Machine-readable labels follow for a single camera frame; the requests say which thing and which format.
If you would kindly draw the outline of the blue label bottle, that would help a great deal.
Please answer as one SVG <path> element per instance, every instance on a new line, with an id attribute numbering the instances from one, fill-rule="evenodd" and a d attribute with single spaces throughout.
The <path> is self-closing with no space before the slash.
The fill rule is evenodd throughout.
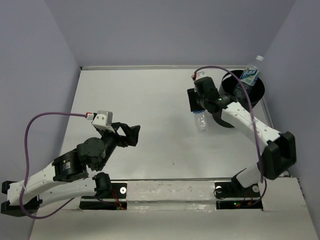
<path id="1" fill-rule="evenodd" d="M 195 111 L 193 113 L 196 129 L 199 133 L 208 132 L 207 112 L 205 110 Z"/>

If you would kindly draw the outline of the green white label bottle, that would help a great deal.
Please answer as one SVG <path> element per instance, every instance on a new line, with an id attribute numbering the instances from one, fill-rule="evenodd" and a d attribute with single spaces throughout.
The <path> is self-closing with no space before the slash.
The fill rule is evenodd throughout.
<path id="1" fill-rule="evenodd" d="M 239 80 L 241 81 L 248 95 L 257 82 L 257 79 L 260 75 L 261 63 L 263 62 L 263 60 L 263 56 L 257 55 L 255 60 L 245 66 L 241 76 L 239 77 Z M 236 84 L 233 94 L 238 101 L 246 99 L 245 91 L 241 87 L 239 82 Z"/>

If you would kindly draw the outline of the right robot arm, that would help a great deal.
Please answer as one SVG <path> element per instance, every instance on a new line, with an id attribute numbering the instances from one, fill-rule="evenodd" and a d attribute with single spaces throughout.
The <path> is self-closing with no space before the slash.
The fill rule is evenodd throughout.
<path id="1" fill-rule="evenodd" d="M 235 128 L 257 148 L 258 161 L 222 186 L 224 197 L 242 196 L 261 179 L 275 180 L 297 162 L 295 136 L 269 127 L 229 94 L 221 95 L 211 77 L 196 77 L 187 90 L 191 112 L 208 112 L 225 128 Z"/>

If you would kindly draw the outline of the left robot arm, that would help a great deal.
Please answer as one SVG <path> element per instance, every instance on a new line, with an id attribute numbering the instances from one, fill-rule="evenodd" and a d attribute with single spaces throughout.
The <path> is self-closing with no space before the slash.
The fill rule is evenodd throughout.
<path id="1" fill-rule="evenodd" d="M 1 204 L 0 212 L 24 217 L 66 199 L 112 197 L 116 191 L 103 168 L 117 147 L 138 144 L 140 129 L 140 125 L 112 123 L 108 129 L 98 131 L 101 137 L 88 138 L 27 180 L 3 182 L 1 191 L 7 200 Z"/>

